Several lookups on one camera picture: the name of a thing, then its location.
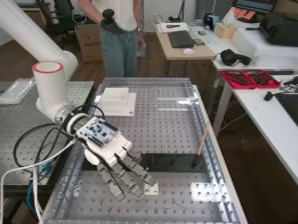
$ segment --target white cable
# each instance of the white cable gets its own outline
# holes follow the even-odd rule
[[[40,210],[39,210],[39,190],[38,190],[38,171],[36,171],[36,168],[34,168],[34,197],[35,197],[35,211],[36,211],[36,215],[38,215],[38,218],[39,218],[39,223],[40,224],[44,224],[44,221],[43,221],[43,217],[42,217],[42,214],[40,214]]]
[[[47,162],[50,162],[52,159],[55,159],[75,143],[76,143],[76,140],[78,139],[72,139],[72,141],[67,144],[67,146],[54,155],[54,156],[51,156],[48,159],[46,159],[44,161],[42,161],[42,162],[39,162],[39,163],[36,163],[36,164],[32,164],[32,165],[30,165],[30,166],[24,166],[24,167],[18,167],[18,168],[15,168],[15,169],[11,169],[11,170],[8,170],[4,174],[3,174],[3,176],[2,176],[2,200],[0,200],[0,212],[2,212],[2,219],[0,219],[0,222],[2,222],[2,224],[3,224],[3,213],[4,213],[4,206],[3,206],[3,201],[4,201],[4,180],[6,180],[6,176],[10,174],[10,173],[12,173],[12,172],[15,172],[15,171],[19,171],[19,170],[26,170],[26,169],[31,169],[31,168],[34,168],[34,167],[36,167],[36,166],[39,166],[39,165],[42,165],[42,164],[44,164],[44,163],[47,163]]]
[[[228,111],[236,104],[238,104],[238,101],[237,101],[237,102],[232,102],[232,103],[229,104],[229,106],[228,106],[228,108],[227,108],[227,111]]]
[[[244,113],[238,118],[236,118],[232,122],[229,122],[224,128],[221,128],[220,131],[223,131],[231,124],[233,124],[236,121],[238,121],[244,116],[246,115],[246,113]]]
[[[212,14],[215,15],[215,11],[216,11],[216,5],[217,5],[217,0],[213,1],[213,9],[212,9]]]

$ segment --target red box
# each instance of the red box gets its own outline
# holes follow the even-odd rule
[[[249,76],[238,70],[223,71],[221,75],[234,89],[254,89],[256,83]]]
[[[272,77],[272,75],[262,70],[246,70],[245,75],[252,79],[256,87],[260,89],[276,89],[280,88],[281,83]]]

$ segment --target white paper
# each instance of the white paper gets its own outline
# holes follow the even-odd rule
[[[180,27],[175,27],[175,28],[168,28],[168,25],[180,25]],[[160,28],[161,28],[161,32],[163,33],[172,33],[172,32],[177,32],[177,31],[183,31],[187,30],[189,31],[189,27],[187,23],[161,23],[160,24]]]

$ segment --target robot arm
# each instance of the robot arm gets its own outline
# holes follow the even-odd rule
[[[85,157],[97,166],[117,200],[124,201],[125,196],[108,167],[133,195],[141,198],[144,192],[124,167],[151,186],[156,181],[129,155],[132,142],[105,120],[75,111],[74,105],[68,103],[66,86],[78,67],[75,55],[59,48],[12,0],[0,0],[0,28],[40,61],[32,67],[40,95],[36,103],[39,110],[58,125],[64,125],[71,135],[80,138]]]

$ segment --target shirt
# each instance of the shirt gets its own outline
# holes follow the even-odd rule
[[[115,21],[123,30],[136,30],[137,21],[133,14],[133,0],[93,0],[92,3],[100,13],[105,9],[115,10]]]

